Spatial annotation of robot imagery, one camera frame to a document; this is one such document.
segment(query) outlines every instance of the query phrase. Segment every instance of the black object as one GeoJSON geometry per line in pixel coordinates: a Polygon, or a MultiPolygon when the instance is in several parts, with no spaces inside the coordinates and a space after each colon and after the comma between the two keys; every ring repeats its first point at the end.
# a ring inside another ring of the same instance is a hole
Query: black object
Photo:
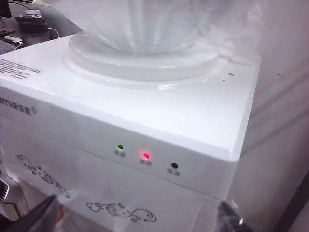
{"type": "Polygon", "coordinates": [[[286,207],[273,232],[288,232],[294,221],[309,201],[309,171],[297,187],[296,193],[286,207]]]}
{"type": "Polygon", "coordinates": [[[8,0],[0,0],[0,17],[11,18],[11,11],[8,0]]]}
{"type": "Polygon", "coordinates": [[[59,202],[53,195],[16,222],[0,215],[1,232],[51,232],[58,219],[59,208],[59,202]]]}
{"type": "Polygon", "coordinates": [[[23,45],[30,46],[50,40],[46,19],[41,16],[15,17],[23,45]]]}
{"type": "Polygon", "coordinates": [[[253,232],[253,230],[226,202],[221,202],[218,209],[216,232],[253,232]]]}
{"type": "Polygon", "coordinates": [[[23,15],[15,17],[18,23],[19,32],[25,35],[39,36],[48,32],[46,19],[43,17],[32,17],[23,15]]]}

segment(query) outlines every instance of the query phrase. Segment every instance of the label sticker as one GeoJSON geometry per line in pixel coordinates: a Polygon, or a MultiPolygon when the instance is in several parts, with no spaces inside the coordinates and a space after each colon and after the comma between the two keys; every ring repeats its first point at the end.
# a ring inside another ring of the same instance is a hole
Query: label sticker
{"type": "Polygon", "coordinates": [[[42,71],[11,62],[6,59],[0,59],[0,73],[22,80],[34,75],[38,75],[42,73],[42,71]]]}

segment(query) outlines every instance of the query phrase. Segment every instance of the indicator light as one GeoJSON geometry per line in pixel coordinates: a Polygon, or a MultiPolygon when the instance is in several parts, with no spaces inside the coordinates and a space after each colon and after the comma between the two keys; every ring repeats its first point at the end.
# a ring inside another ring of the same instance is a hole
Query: indicator light
{"type": "Polygon", "coordinates": [[[174,168],[174,169],[177,169],[177,168],[178,168],[178,164],[176,164],[176,163],[172,163],[171,166],[172,166],[172,168],[174,168]]]}
{"type": "Polygon", "coordinates": [[[149,155],[148,153],[144,153],[143,156],[144,156],[144,158],[147,159],[147,160],[150,159],[150,155],[149,155]]]}

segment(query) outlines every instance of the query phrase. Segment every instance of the white wall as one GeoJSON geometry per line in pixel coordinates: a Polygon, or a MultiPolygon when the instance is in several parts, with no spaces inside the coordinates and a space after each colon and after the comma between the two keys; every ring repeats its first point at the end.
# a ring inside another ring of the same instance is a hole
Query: white wall
{"type": "Polygon", "coordinates": [[[259,82],[229,197],[256,232],[270,232],[309,169],[308,0],[269,1],[260,50],[259,82]]]}

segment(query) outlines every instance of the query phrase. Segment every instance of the white plastic panel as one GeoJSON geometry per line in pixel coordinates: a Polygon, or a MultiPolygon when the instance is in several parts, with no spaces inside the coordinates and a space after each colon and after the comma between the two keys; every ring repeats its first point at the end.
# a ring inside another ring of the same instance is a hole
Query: white plastic panel
{"type": "Polygon", "coordinates": [[[212,232],[219,201],[63,144],[1,117],[8,173],[115,232],[212,232]]]}
{"type": "Polygon", "coordinates": [[[215,159],[1,88],[1,114],[73,147],[224,200],[236,162],[215,159]],[[13,102],[32,110],[22,113],[13,102]],[[173,169],[171,164],[178,164],[173,169]]]}

